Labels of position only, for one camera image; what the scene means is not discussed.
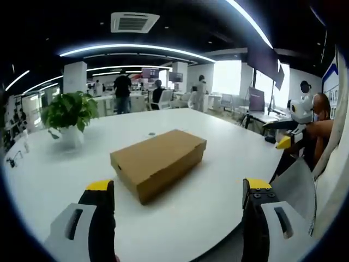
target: monitor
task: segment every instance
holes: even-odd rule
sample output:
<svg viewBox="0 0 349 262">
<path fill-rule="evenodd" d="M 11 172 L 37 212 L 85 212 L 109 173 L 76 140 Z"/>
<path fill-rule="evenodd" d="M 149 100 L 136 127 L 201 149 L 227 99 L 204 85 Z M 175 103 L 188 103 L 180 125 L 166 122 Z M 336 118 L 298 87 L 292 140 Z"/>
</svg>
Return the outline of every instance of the monitor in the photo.
<svg viewBox="0 0 349 262">
<path fill-rule="evenodd" d="M 282 69 L 282 66 L 280 66 L 278 75 L 276 76 L 276 81 L 275 81 L 275 86 L 277 87 L 278 90 L 281 89 L 282 83 L 284 82 L 285 78 L 285 73 L 284 70 Z"/>
<path fill-rule="evenodd" d="M 258 41 L 248 44 L 247 64 L 277 81 L 279 69 L 278 54 L 266 43 Z"/>
<path fill-rule="evenodd" d="M 159 68 L 142 68 L 142 78 L 158 79 Z"/>
<path fill-rule="evenodd" d="M 182 83 L 183 73 L 170 72 L 169 80 L 175 83 Z"/>
<path fill-rule="evenodd" d="M 253 87 L 249 87 L 250 93 L 250 105 L 249 112 L 262 112 L 264 113 L 264 92 Z"/>
</svg>

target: white chair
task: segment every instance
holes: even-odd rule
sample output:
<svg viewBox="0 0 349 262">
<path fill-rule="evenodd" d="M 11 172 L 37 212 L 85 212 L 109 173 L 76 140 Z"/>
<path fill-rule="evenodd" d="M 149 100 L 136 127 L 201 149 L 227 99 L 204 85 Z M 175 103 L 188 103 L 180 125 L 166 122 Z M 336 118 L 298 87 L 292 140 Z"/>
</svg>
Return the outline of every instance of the white chair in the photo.
<svg viewBox="0 0 349 262">
<path fill-rule="evenodd" d="M 234 113 L 233 110 L 233 95 L 231 94 L 222 94 L 222 98 L 220 100 L 220 108 L 230 108 L 231 113 Z"/>
<path fill-rule="evenodd" d="M 171 108 L 171 98 L 172 98 L 172 90 L 163 90 L 161 93 L 161 97 L 158 103 L 151 102 L 150 109 L 152 109 L 152 105 L 157 105 L 159 110 L 170 109 Z"/>
<path fill-rule="evenodd" d="M 191 97 L 191 93 L 185 93 L 180 98 L 172 101 L 171 103 L 172 108 L 187 108 L 190 97 Z"/>
<path fill-rule="evenodd" d="M 194 109 L 194 101 L 195 101 L 196 91 L 192 92 L 190 98 L 188 100 L 188 108 Z"/>
</svg>

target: bare skin arm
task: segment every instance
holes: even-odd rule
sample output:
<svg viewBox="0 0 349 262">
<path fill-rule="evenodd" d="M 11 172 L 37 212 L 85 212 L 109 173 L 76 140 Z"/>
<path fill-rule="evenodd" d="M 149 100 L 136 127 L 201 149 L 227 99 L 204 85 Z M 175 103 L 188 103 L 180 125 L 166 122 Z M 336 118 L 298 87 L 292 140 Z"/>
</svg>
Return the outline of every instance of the bare skin arm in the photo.
<svg viewBox="0 0 349 262">
<path fill-rule="evenodd" d="M 314 151 L 314 164 L 315 165 L 319 161 L 323 151 L 324 151 L 323 138 L 318 137 L 316 140 L 316 146 L 315 146 L 315 151 Z"/>
<path fill-rule="evenodd" d="M 333 120 L 324 120 L 308 124 L 306 126 L 306 131 L 312 138 L 321 137 L 329 139 L 332 126 Z"/>
</svg>

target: ceiling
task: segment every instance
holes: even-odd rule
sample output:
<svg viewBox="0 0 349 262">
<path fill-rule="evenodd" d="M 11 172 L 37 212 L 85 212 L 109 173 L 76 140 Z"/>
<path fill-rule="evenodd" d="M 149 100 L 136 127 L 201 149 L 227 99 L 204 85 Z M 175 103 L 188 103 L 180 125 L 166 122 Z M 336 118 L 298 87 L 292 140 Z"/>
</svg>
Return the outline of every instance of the ceiling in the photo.
<svg viewBox="0 0 349 262">
<path fill-rule="evenodd" d="M 254 18 L 274 48 L 295 51 L 292 56 L 280 56 L 282 62 L 318 76 L 324 74 L 334 57 L 334 43 L 331 37 L 327 37 L 324 49 L 326 30 L 305 4 L 306 1 L 237 2 Z M 81 6 L 47 2 L 13 10 L 15 12 L 7 12 L 0 17 L 5 36 L 1 49 L 0 81 L 7 87 L 21 73 L 26 70 L 31 72 L 9 89 L 10 94 L 22 93 L 40 82 L 59 76 L 65 64 L 81 60 L 85 60 L 89 68 L 161 65 L 176 60 L 138 55 L 148 53 L 208 63 L 184 54 L 137 48 L 94 50 L 59 57 L 62 52 L 83 46 L 150 44 L 202 55 L 215 50 L 247 47 L 251 39 L 259 38 L 246 19 L 225 0 L 102 0 Z M 111 33 L 110 15 L 120 11 L 158 14 L 160 19 L 147 34 Z M 134 55 L 104 55 L 120 52 Z M 104 56 L 84 59 L 94 55 Z"/>
</svg>

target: black shirt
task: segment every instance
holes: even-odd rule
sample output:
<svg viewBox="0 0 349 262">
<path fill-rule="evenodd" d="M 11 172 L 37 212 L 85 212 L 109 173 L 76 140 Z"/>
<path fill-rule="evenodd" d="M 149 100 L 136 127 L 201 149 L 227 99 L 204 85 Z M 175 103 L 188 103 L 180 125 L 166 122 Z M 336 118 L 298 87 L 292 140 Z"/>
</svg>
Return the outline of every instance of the black shirt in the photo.
<svg viewBox="0 0 349 262">
<path fill-rule="evenodd" d="M 116 97 L 129 97 L 129 86 L 131 86 L 131 80 L 127 76 L 121 75 L 116 78 L 114 81 L 114 88 L 116 87 Z"/>
<path fill-rule="evenodd" d="M 163 93 L 163 88 L 157 88 L 153 91 L 153 102 L 158 103 L 161 97 L 161 94 Z"/>
<path fill-rule="evenodd" d="M 22 120 L 22 121 L 27 120 L 27 115 L 26 115 L 26 113 L 22 112 L 21 120 Z"/>
</svg>

